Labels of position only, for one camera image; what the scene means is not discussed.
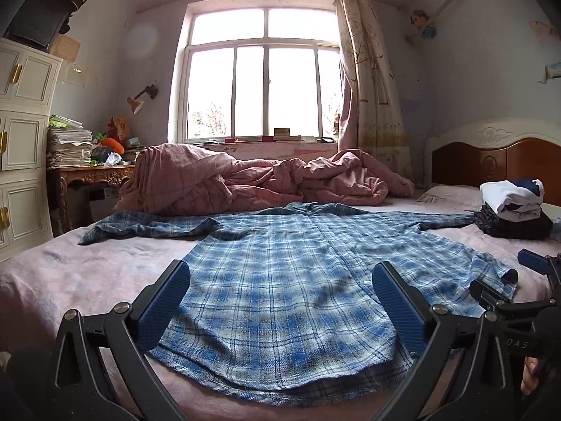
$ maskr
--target headboard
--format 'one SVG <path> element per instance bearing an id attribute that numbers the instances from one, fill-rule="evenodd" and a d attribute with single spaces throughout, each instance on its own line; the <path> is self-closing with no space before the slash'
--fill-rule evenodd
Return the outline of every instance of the headboard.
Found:
<path id="1" fill-rule="evenodd" d="M 561 122 L 476 122 L 427 140 L 425 187 L 538 178 L 544 201 L 561 206 Z"/>

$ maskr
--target carrot plush toy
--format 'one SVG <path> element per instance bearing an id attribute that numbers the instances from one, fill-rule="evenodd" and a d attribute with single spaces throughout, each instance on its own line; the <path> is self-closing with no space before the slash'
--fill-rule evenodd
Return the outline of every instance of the carrot plush toy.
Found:
<path id="1" fill-rule="evenodd" d="M 124 154 L 124 147 L 112 137 L 107 137 L 105 134 L 97 133 L 95 138 L 104 147 L 111 147 L 119 155 Z"/>

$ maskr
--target wooden desk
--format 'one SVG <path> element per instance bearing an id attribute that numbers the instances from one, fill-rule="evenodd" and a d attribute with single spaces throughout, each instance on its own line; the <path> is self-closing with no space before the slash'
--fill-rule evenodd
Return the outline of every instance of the wooden desk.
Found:
<path id="1" fill-rule="evenodd" d="M 56 186 L 58 211 L 61 216 L 62 232 L 72 230 L 72 222 L 68 213 L 68 186 L 74 181 L 84 184 L 105 182 L 119 188 L 125 180 L 133 175 L 134 165 L 91 166 L 83 168 L 57 168 L 47 171 Z"/>

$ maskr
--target white folded shirt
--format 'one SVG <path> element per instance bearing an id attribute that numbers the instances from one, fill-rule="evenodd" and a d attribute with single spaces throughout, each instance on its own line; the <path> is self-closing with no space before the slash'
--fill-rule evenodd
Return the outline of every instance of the white folded shirt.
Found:
<path id="1" fill-rule="evenodd" d="M 517 187 L 514 183 L 503 180 L 500 182 L 487 182 L 479 187 L 483 200 L 499 218 L 510 222 L 526 222 L 540 217 L 541 204 L 543 202 L 543 183 L 534 180 L 540 188 L 540 195 L 537 196 L 528 188 Z M 520 207 L 516 210 L 508 210 L 507 206 L 517 204 Z"/>

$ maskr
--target window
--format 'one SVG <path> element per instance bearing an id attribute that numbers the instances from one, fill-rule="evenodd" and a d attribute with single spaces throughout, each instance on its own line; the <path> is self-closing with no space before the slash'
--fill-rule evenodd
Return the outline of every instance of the window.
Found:
<path id="1" fill-rule="evenodd" d="M 333 136 L 342 105 L 333 12 L 237 9 L 199 14 L 187 46 L 184 139 Z"/>

